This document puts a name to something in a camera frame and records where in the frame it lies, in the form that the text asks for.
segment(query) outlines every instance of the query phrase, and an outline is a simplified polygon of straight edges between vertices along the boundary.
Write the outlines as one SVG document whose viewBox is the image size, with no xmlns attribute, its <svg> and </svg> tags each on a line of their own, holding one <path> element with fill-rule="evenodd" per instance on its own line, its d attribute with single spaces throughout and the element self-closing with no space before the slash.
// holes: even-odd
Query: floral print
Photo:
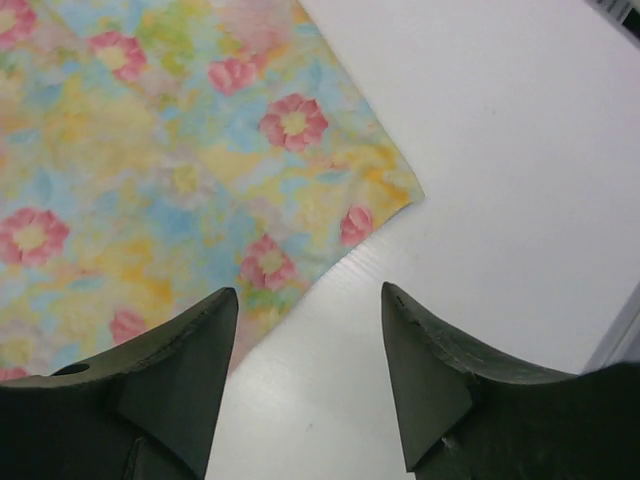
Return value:
<svg viewBox="0 0 640 480">
<path fill-rule="evenodd" d="M 299 93 L 273 102 L 260 121 L 260 130 L 269 142 L 290 152 L 300 152 L 307 145 L 319 145 L 327 127 L 329 122 L 318 102 Z"/>
<path fill-rule="evenodd" d="M 50 210 L 21 208 L 0 222 L 0 259 L 26 266 L 42 265 L 59 254 L 69 228 Z"/>
<path fill-rule="evenodd" d="M 125 37 L 120 32 L 105 32 L 89 39 L 89 45 L 100 60 L 120 80 L 136 80 L 147 63 L 138 39 Z"/>
<path fill-rule="evenodd" d="M 36 18 L 26 0 L 0 0 L 0 52 L 28 38 Z"/>
<path fill-rule="evenodd" d="M 353 206 L 340 222 L 340 242 L 358 245 L 373 232 L 373 220 L 367 207 Z"/>
<path fill-rule="evenodd" d="M 235 366 L 421 198 L 295 0 L 0 0 L 0 381 L 224 286 Z"/>
</svg>

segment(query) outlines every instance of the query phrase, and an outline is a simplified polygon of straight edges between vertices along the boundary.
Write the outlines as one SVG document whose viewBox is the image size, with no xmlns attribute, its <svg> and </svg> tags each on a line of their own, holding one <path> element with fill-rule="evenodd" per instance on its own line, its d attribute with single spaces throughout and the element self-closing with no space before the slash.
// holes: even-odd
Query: white table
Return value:
<svg viewBox="0 0 640 480">
<path fill-rule="evenodd" d="M 578 372 L 640 279 L 640 52 L 580 0 L 306 0 L 426 187 L 230 379 L 209 477 L 400 480 L 383 280 Z"/>
</svg>

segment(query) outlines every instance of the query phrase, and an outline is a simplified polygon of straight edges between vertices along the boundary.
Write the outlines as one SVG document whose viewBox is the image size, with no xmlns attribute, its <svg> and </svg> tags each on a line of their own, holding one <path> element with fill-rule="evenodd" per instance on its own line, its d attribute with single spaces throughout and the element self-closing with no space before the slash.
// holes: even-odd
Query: yellow flower center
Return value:
<svg viewBox="0 0 640 480">
<path fill-rule="evenodd" d="M 298 135 L 307 128 L 307 117 L 304 113 L 291 112 L 280 119 L 285 135 Z"/>
<path fill-rule="evenodd" d="M 260 268 L 266 275 L 271 275 L 272 273 L 280 270 L 282 264 L 284 263 L 284 258 L 282 258 L 280 252 L 271 250 L 270 252 L 264 254 L 260 258 L 260 261 L 258 263 L 260 265 Z"/>
<path fill-rule="evenodd" d="M 191 193 L 198 188 L 198 169 L 192 165 L 177 167 L 171 175 L 171 180 L 179 193 Z"/>
<path fill-rule="evenodd" d="M 96 52 L 96 55 L 111 70 L 124 67 L 129 61 L 120 47 L 105 47 Z"/>
<path fill-rule="evenodd" d="M 0 346 L 2 357 L 16 365 L 24 365 L 31 358 L 33 341 L 28 338 L 15 338 Z"/>
<path fill-rule="evenodd" d="M 13 10 L 0 12 L 0 33 L 7 32 L 16 24 L 16 14 Z"/>
<path fill-rule="evenodd" d="M 40 225 L 27 225 L 13 234 L 13 241 L 25 252 L 38 248 L 46 240 L 47 236 Z"/>
</svg>

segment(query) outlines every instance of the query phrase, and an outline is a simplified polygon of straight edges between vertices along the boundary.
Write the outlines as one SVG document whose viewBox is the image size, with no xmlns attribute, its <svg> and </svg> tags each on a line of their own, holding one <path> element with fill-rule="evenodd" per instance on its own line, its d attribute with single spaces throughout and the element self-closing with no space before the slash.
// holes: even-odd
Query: dark object in corner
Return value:
<svg viewBox="0 0 640 480">
<path fill-rule="evenodd" d="M 418 480 L 638 478 L 640 366 L 582 376 L 497 351 L 382 288 L 407 470 Z"/>
<path fill-rule="evenodd" d="M 0 478 L 204 479 L 237 312 L 219 290 L 51 377 L 0 384 Z"/>
</svg>

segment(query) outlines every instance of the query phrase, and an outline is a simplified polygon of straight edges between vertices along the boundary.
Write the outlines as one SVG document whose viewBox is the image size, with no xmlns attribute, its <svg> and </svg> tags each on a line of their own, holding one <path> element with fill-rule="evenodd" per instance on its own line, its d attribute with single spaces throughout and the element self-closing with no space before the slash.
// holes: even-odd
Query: fabric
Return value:
<svg viewBox="0 0 640 480">
<path fill-rule="evenodd" d="M 0 381 L 222 286 L 237 362 L 422 196 L 298 3 L 0 0 Z"/>
</svg>

